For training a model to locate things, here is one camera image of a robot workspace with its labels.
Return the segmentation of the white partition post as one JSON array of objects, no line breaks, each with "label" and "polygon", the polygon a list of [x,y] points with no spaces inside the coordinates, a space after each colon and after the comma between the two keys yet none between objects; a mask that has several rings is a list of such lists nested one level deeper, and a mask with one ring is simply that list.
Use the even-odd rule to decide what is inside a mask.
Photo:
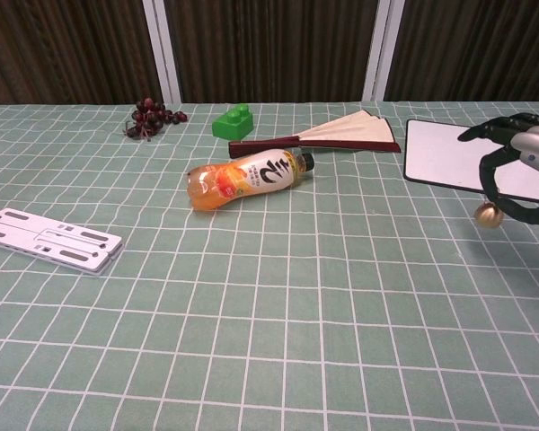
[{"label": "white partition post", "polygon": [[382,101],[391,71],[406,0],[378,0],[362,101]]},{"label": "white partition post", "polygon": [[181,92],[164,0],[142,0],[163,100],[181,104]]}]

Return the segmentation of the white board black edge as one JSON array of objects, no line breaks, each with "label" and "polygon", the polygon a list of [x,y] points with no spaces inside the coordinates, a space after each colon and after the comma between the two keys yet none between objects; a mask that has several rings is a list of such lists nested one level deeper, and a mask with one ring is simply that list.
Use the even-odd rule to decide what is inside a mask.
[{"label": "white board black edge", "polygon": [[[458,139],[464,126],[410,119],[406,125],[403,177],[477,193],[481,158],[500,148],[488,139]],[[539,172],[521,162],[496,170],[495,181],[503,197],[539,203]]]}]

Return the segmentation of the cream folding fan red ribs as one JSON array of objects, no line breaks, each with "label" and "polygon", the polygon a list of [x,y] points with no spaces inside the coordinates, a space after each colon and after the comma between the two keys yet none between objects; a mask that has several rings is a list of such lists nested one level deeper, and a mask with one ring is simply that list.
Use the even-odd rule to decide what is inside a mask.
[{"label": "cream folding fan red ribs", "polygon": [[231,141],[228,152],[232,159],[269,149],[295,147],[332,148],[341,150],[399,153],[393,132],[386,119],[364,110],[328,121],[294,136],[257,141]]}]

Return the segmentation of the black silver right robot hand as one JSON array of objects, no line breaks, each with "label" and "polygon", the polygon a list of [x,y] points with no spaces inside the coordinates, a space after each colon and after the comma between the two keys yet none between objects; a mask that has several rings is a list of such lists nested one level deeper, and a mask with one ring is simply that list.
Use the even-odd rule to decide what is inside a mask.
[{"label": "black silver right robot hand", "polygon": [[499,145],[480,160],[479,178],[485,196],[507,216],[526,224],[539,224],[539,207],[527,208],[503,198],[495,181],[499,167],[516,161],[539,172],[539,115],[522,112],[497,117],[472,126],[457,137],[461,142],[476,138],[489,139]]}]

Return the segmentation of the dark brown ribbed partition panel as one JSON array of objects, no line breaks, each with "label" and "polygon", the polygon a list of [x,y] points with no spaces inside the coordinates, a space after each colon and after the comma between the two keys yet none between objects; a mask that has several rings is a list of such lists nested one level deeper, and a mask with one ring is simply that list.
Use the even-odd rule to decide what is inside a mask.
[{"label": "dark brown ribbed partition panel", "polygon": [[405,0],[388,101],[539,101],[539,0]]},{"label": "dark brown ribbed partition panel", "polygon": [[0,0],[0,104],[161,100],[143,0]]},{"label": "dark brown ribbed partition panel", "polygon": [[185,102],[362,98],[378,0],[163,0]]}]

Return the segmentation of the green toy building block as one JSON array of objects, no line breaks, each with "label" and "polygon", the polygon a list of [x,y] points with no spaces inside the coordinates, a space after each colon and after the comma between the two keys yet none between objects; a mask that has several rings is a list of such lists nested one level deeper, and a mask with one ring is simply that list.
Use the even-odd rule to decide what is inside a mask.
[{"label": "green toy building block", "polygon": [[239,103],[212,123],[212,135],[229,141],[244,139],[253,131],[253,115],[246,103]]}]

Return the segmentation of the dark red grape bunch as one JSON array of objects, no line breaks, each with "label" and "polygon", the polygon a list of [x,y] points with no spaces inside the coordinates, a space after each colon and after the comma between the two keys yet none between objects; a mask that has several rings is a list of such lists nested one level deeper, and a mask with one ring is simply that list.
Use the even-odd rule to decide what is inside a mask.
[{"label": "dark red grape bunch", "polygon": [[131,139],[146,141],[158,135],[164,126],[178,125],[188,121],[188,116],[183,111],[169,110],[164,103],[154,101],[149,97],[136,103],[136,108],[130,117],[131,120],[125,123],[123,134]]}]

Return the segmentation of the orange juice plastic bottle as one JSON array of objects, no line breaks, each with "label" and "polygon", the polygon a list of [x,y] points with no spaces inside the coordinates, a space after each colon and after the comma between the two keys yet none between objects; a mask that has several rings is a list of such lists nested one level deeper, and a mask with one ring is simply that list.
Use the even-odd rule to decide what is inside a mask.
[{"label": "orange juice plastic bottle", "polygon": [[187,193],[193,209],[209,211],[238,198],[289,188],[313,168],[314,158],[309,153],[270,149],[230,163],[191,170],[187,174]]}]

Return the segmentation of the white folding laptop stand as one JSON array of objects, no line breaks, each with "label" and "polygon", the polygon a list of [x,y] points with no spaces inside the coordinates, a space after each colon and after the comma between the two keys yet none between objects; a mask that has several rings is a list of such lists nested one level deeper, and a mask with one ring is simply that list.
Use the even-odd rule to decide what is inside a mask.
[{"label": "white folding laptop stand", "polygon": [[0,247],[98,275],[123,247],[117,235],[17,209],[0,210]]}]

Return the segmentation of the green checked tablecloth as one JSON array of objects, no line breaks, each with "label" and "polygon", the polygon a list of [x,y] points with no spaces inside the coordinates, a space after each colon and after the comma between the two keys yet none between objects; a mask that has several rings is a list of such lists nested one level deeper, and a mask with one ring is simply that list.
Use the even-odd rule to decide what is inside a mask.
[{"label": "green checked tablecloth", "polygon": [[0,106],[0,209],[114,233],[92,276],[0,249],[0,431],[539,430],[539,226],[398,154],[196,213],[221,105],[149,142],[131,107]]}]

